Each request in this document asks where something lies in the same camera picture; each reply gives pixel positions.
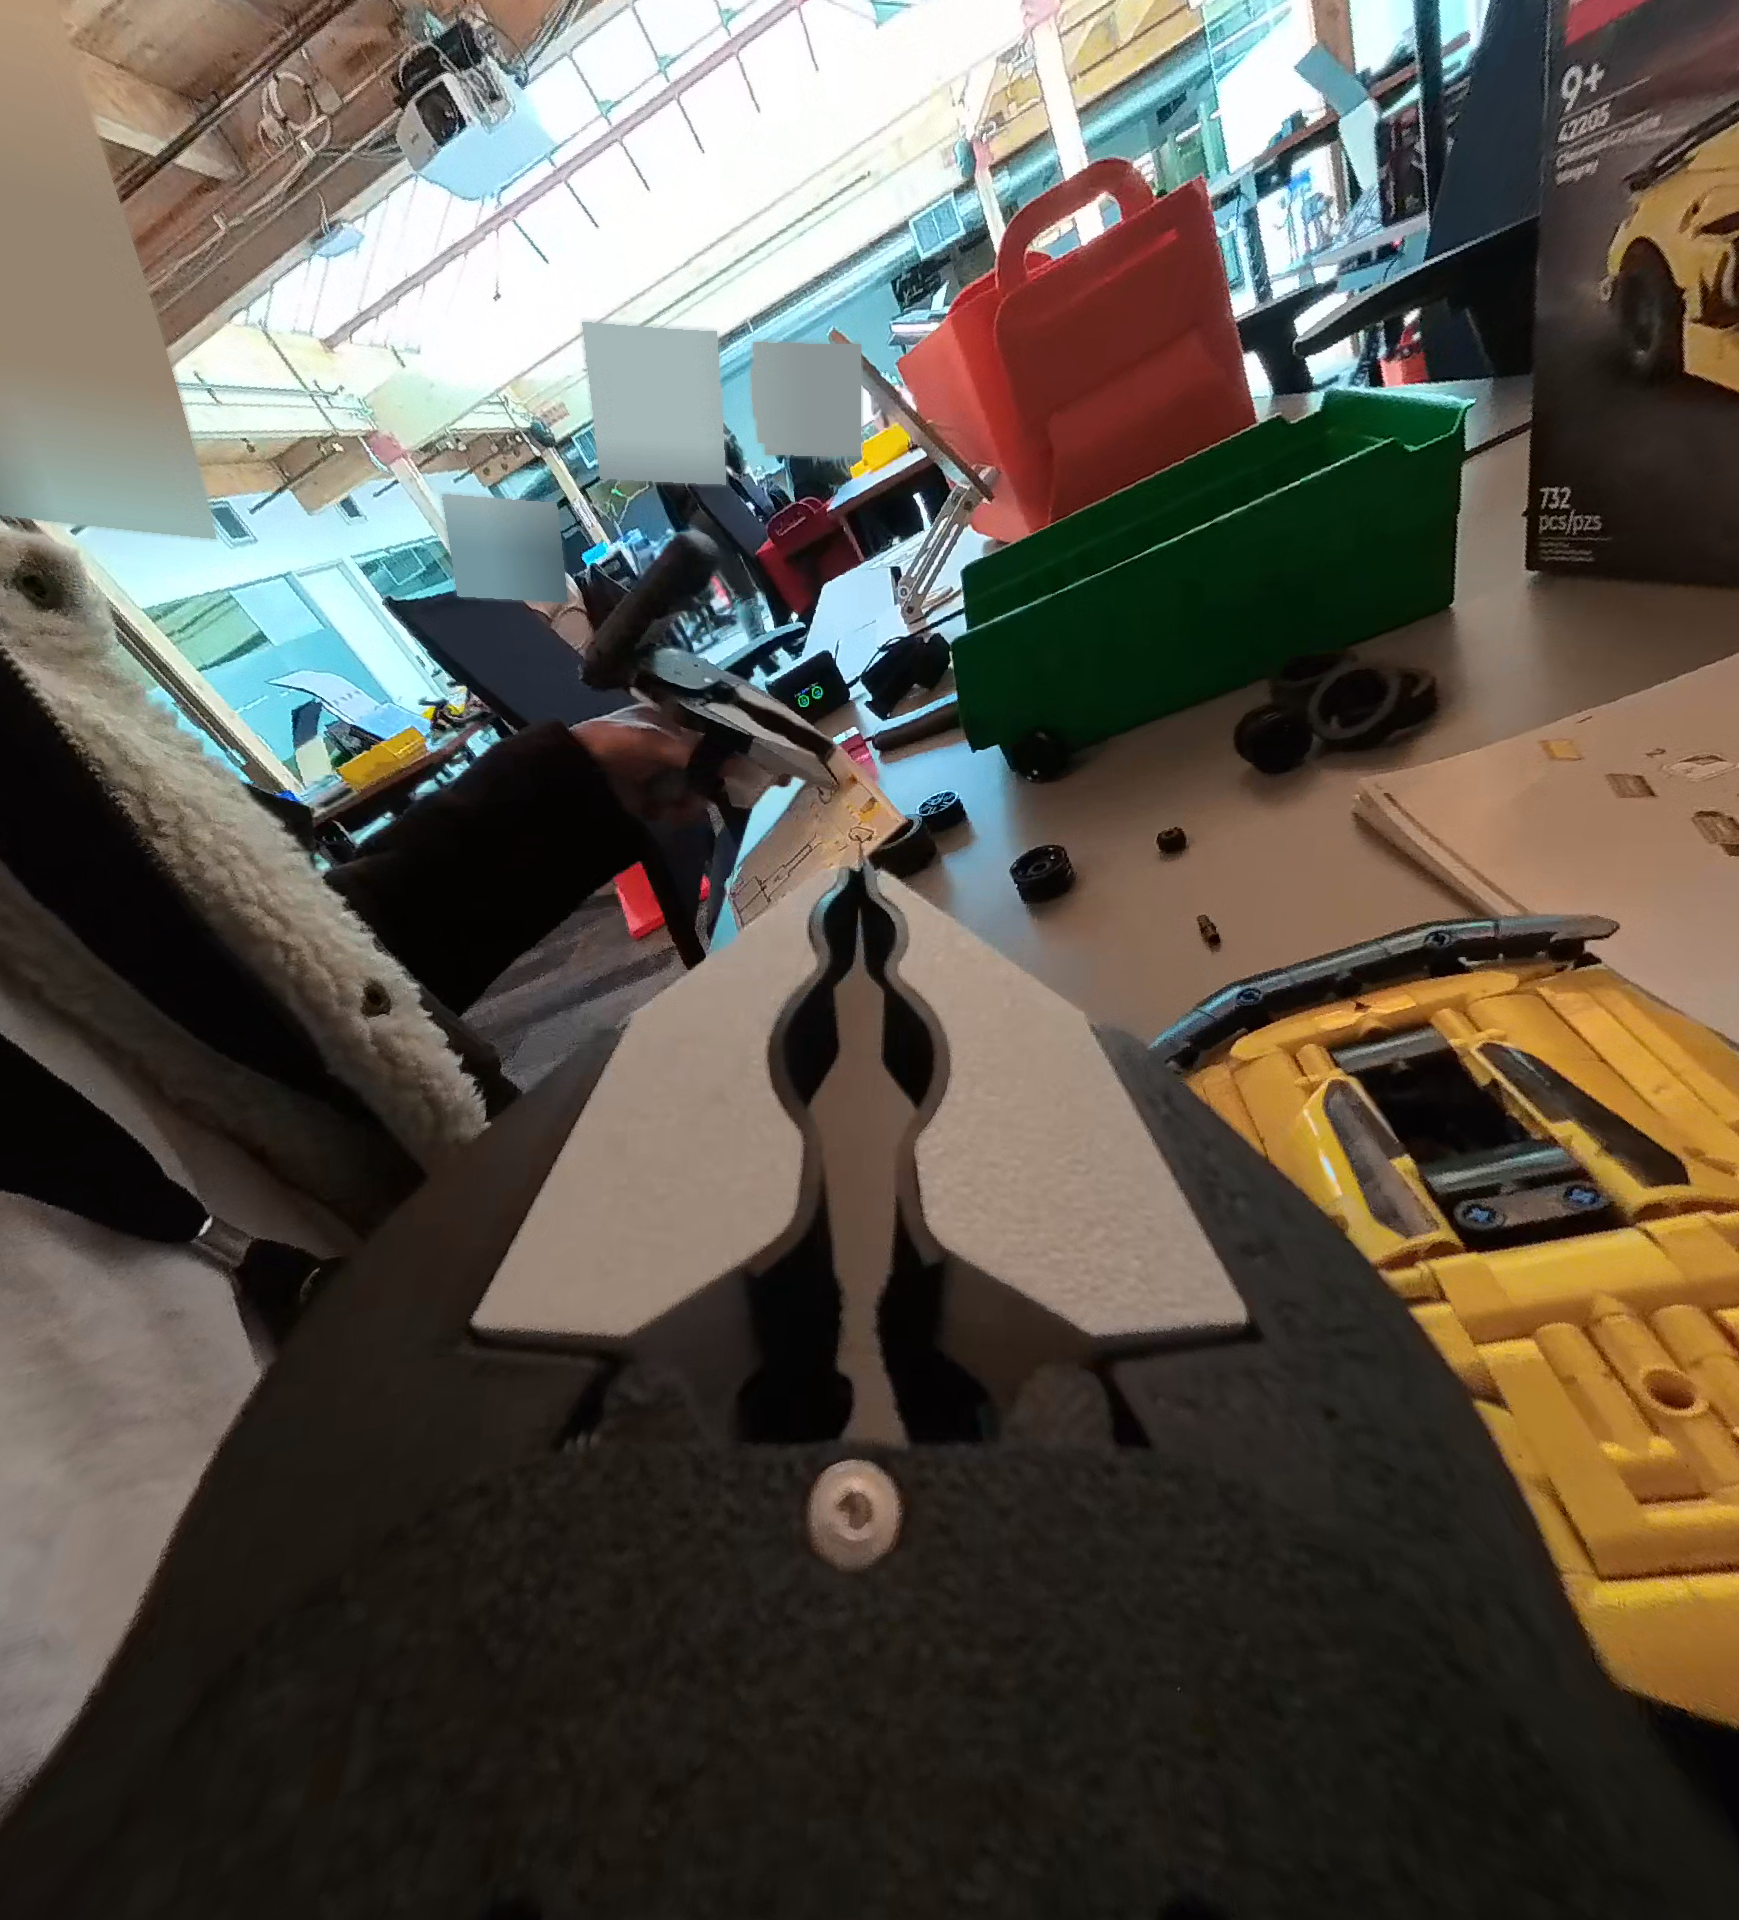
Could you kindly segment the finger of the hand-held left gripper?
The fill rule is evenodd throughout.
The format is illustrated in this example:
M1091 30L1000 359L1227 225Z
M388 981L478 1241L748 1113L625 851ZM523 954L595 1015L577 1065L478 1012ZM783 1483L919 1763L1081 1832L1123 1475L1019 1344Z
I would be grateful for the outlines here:
M810 783L816 793L831 794L855 780L858 761L840 749L813 752L781 739L748 739L719 766L719 794L724 800L760 800L765 793Z
M834 742L783 708L765 694L691 694L690 728L702 737L691 756L704 778L716 778L722 761L748 739L781 739L813 752L831 752Z

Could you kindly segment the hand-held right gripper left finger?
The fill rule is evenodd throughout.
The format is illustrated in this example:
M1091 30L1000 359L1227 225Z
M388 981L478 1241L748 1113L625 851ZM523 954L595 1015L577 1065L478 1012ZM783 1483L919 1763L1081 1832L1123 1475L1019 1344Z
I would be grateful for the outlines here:
M858 910L861 870L818 872L625 1021L471 1309L479 1344L675 1381L712 1437L844 1435L810 1102Z

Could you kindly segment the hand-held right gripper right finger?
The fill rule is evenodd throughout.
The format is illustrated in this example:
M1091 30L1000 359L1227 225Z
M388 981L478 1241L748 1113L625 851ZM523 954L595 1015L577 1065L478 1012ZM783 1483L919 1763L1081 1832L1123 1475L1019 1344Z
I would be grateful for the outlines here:
M1046 1369L1179 1354L1253 1314L1105 1034L908 884L865 872L894 1157L880 1367L908 1442L981 1442Z

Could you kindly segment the yellow toy brick car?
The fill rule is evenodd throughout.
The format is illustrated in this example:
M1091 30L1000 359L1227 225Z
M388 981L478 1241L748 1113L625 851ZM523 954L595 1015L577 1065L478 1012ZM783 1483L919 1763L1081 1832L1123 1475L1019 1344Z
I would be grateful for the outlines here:
M1591 945L1172 1069L1461 1381L1617 1685L1739 1731L1739 1055Z

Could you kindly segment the building instruction booklet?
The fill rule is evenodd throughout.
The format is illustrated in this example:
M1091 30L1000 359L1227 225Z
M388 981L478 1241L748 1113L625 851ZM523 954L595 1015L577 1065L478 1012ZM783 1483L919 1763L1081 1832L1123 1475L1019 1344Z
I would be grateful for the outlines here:
M1492 915L1600 915L1605 962L1739 1053L1739 654L1371 778L1359 819Z

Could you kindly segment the person's left forearm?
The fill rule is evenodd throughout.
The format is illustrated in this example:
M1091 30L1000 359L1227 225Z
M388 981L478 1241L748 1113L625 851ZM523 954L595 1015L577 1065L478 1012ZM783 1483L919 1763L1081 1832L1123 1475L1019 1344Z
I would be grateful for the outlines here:
M502 739L325 872L377 944L461 1015L640 861L640 824L562 723Z

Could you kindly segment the person's left hand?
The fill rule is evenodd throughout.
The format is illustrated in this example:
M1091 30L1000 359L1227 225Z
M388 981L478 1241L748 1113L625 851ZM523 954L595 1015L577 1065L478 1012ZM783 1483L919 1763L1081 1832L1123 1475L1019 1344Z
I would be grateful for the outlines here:
M699 735L649 708L622 708L577 721L571 737L640 824L691 824L710 812L712 800L690 771Z

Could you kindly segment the wooden document stand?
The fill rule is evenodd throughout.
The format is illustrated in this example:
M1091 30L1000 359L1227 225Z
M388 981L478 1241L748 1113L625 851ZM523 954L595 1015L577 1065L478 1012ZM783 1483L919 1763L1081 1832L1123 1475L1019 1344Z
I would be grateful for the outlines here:
M865 351L858 354L861 389L876 402L880 417L890 424L902 424L908 450L890 464L874 466L865 474L852 476L840 487L827 506L831 511L852 524L871 501L895 491L902 482L921 476L924 470L935 470L948 487L946 501L928 518L921 542L911 559L894 559L895 571L890 596L902 625L907 630L928 628L945 611L948 611L960 587L942 582L952 554L975 530L975 515L979 504L996 496L996 466L981 466L972 457L957 451L945 431L924 419L890 379L887 379Z

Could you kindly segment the green plastic bin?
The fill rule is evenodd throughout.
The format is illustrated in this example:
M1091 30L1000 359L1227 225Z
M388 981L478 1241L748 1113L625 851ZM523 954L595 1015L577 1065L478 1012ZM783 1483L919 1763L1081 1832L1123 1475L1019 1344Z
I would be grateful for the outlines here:
M969 562L966 744L1091 749L1447 611L1471 405L1328 392Z

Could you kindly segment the red plastic carry case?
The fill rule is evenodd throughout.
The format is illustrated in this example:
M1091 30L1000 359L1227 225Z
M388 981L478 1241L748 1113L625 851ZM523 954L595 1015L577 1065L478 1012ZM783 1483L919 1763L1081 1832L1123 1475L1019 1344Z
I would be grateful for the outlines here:
M899 371L948 450L996 471L975 510L994 539L1258 422L1203 178L1159 196L1123 159L1033 199Z

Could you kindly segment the black mesh office chair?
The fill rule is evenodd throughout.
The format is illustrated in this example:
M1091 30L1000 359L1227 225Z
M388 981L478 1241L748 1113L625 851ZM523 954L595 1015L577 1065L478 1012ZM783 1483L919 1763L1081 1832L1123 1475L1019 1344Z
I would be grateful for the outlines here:
M1547 2L1487 6L1478 48L1461 80L1447 80L1447 178L1429 260L1353 296L1295 340L1298 354L1415 312L1434 382L1531 371L1549 13Z

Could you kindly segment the black floor lamp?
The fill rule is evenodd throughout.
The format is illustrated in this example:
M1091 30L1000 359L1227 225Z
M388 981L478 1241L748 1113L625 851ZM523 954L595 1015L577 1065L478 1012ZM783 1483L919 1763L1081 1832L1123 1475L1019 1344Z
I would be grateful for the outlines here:
M1442 190L1447 178L1447 37L1439 2L1412 2L1412 37L1418 85L1418 133L1420 133L1420 168L1427 186L1427 247L1429 260L1434 247L1434 220L1442 205Z

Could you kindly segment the toy car set box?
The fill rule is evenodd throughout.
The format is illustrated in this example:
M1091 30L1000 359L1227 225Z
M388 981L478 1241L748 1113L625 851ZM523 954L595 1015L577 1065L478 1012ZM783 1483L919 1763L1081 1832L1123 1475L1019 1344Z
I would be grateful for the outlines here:
M1739 2L1552 6L1528 564L1739 587Z

